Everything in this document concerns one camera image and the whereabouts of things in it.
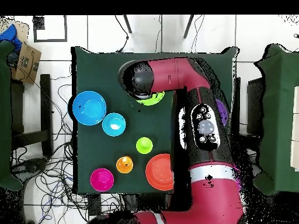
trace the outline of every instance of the white stripe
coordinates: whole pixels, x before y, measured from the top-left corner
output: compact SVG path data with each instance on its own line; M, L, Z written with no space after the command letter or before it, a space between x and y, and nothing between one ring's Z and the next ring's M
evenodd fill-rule
M235 180L235 174L233 168L225 165L206 165L195 167L190 171L191 183L205 180L209 175L213 179L229 179Z
M153 213L154 216L156 217L157 224L164 224L164 222L163 222L163 220L162 220L160 214L157 214L157 213L154 213L154 212L152 212L152 213Z

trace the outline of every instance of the blue cloth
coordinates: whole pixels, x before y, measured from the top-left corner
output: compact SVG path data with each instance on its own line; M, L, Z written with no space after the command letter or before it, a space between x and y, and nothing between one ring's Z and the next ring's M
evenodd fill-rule
M14 51L21 50L22 42L16 37L16 27L14 24L11 24L11 26L0 35L0 41L2 40L11 41L16 47Z

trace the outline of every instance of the orange bowl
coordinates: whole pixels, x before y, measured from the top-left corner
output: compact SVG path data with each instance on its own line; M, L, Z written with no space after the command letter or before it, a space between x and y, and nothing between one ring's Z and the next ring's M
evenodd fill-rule
M133 161L129 156L123 156L117 160L116 168L121 173L129 173L133 169Z

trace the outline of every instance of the table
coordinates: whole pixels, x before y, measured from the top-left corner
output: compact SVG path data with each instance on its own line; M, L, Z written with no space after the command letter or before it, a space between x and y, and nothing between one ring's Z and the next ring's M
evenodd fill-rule
M73 74L73 97L86 90L101 94L106 100L107 114L116 112L124 116L126 130L117 137L107 136L102 123L84 126L74 121L74 143L78 143L78 157L74 159L74 190L77 193L98 193L90 185L91 173L100 167L109 169L114 175L114 185L107 193L165 193L148 184L145 167L148 161L159 153L170 153L170 126L173 92L166 92L164 98L154 106L143 106L130 98L120 87L117 75L119 68L130 60L150 60L169 57L202 57L212 67L221 82L221 88L231 105L232 58L237 48L226 49L222 54L92 54L79 47L72 47L72 64L77 66ZM153 150L141 155L135 148L138 138L149 137ZM129 155L134 167L129 174L116 169L118 158Z

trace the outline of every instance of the black chair leg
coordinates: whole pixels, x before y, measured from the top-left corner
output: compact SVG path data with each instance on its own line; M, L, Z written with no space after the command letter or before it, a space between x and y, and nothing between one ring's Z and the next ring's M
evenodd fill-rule
M187 24L187 27L186 27L186 30L185 30L185 33L184 33L184 39L188 35L188 32L189 32L189 29L190 29L193 18L194 18L194 15L190 15L190 18L189 18L189 21L188 21L188 24Z
M126 22L126 25L127 25L127 28L128 28L128 33L132 33L130 24L129 24L129 22L128 22L128 17L127 17L127 15L123 15L123 16L124 16L124 21Z

